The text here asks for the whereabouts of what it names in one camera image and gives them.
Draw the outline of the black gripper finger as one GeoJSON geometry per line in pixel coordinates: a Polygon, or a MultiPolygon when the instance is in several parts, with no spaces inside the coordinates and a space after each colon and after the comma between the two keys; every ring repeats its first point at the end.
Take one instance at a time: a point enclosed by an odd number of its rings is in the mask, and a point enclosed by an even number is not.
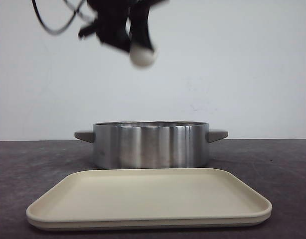
{"type": "Polygon", "coordinates": [[[157,4],[157,0],[135,0],[130,7],[129,19],[131,21],[131,45],[137,44],[144,49],[154,52],[149,35],[150,8],[157,4]]]}
{"type": "Polygon", "coordinates": [[[131,41],[126,32],[128,4],[99,4],[96,35],[101,42],[125,52],[130,51],[131,41]]]}

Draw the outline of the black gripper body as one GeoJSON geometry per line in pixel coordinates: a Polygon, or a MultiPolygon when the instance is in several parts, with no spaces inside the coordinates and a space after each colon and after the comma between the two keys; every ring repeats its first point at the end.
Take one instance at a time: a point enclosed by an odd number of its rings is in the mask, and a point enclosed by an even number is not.
{"type": "Polygon", "coordinates": [[[148,11],[160,0],[88,0],[87,5],[97,16],[88,25],[80,29],[80,39],[97,34],[101,40],[127,40],[126,21],[131,9],[148,11]]]}

